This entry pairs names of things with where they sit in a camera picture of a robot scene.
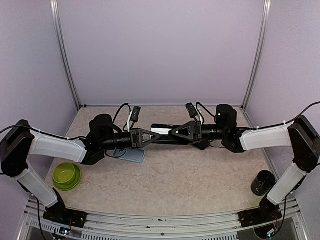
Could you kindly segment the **light blue phone case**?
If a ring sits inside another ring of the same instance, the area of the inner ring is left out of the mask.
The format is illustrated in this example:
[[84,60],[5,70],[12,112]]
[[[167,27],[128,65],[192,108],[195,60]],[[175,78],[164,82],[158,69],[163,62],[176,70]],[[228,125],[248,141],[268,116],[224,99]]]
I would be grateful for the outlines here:
[[146,151],[144,149],[117,149],[113,152],[113,157],[127,162],[141,164],[145,159]]

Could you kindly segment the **black phone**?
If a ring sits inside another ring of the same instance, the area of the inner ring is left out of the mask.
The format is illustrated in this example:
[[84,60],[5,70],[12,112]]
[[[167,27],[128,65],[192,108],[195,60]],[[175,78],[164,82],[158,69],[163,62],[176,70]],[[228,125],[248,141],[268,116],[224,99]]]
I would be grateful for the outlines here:
[[181,137],[172,135],[171,131],[176,128],[180,128],[182,125],[172,125],[172,124],[160,124],[153,123],[150,127],[150,131],[160,135],[158,140],[155,140],[154,144],[160,145],[179,145],[187,146],[190,144],[198,144],[199,141],[189,141]]

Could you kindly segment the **black phone case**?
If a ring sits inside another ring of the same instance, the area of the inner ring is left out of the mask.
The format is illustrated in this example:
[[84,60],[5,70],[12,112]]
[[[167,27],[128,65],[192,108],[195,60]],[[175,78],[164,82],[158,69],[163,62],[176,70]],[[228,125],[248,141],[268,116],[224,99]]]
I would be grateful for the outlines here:
[[201,151],[204,151],[207,147],[210,146],[210,141],[202,140],[200,142],[194,143],[193,145]]

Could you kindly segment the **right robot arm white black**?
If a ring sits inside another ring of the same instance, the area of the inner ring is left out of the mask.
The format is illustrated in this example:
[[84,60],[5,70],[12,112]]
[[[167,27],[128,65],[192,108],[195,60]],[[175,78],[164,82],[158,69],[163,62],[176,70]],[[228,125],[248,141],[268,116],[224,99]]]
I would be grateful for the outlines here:
[[191,143],[220,140],[224,148],[232,153],[275,147],[292,148],[292,164],[268,192],[267,202],[255,212],[260,222],[268,221],[276,212],[275,206],[319,166],[320,135],[302,114],[279,124],[246,128],[237,126],[237,111],[232,106],[219,104],[214,121],[214,124],[190,121],[173,128],[169,134]]

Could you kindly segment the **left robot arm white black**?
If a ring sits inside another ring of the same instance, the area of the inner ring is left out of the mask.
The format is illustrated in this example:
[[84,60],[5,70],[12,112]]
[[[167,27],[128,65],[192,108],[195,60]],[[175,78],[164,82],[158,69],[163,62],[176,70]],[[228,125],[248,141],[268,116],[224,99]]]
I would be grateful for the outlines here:
[[29,165],[29,156],[60,158],[92,166],[102,160],[107,151],[142,149],[160,138],[158,133],[142,128],[122,131],[109,114],[100,114],[90,121],[86,137],[67,138],[43,132],[24,119],[6,131],[0,142],[0,169],[50,208],[50,214],[61,223],[70,218],[70,211],[63,206],[59,194]]

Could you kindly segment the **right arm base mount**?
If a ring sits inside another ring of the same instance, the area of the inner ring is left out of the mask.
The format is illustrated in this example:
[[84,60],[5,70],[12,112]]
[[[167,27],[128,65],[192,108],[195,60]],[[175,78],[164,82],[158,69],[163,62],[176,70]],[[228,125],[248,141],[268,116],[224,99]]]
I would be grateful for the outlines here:
[[259,203],[259,206],[249,210],[243,210],[238,213],[242,228],[251,227],[275,221],[283,217],[279,204],[274,205],[265,196]]

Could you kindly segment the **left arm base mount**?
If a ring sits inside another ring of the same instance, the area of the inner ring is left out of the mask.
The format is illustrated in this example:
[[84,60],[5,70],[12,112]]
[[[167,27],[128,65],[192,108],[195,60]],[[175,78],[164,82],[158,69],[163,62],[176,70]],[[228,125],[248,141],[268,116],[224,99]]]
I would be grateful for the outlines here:
[[54,223],[83,229],[87,219],[87,213],[80,210],[66,208],[59,192],[55,188],[53,188],[53,191],[57,196],[57,203],[51,207],[45,208],[43,218]]

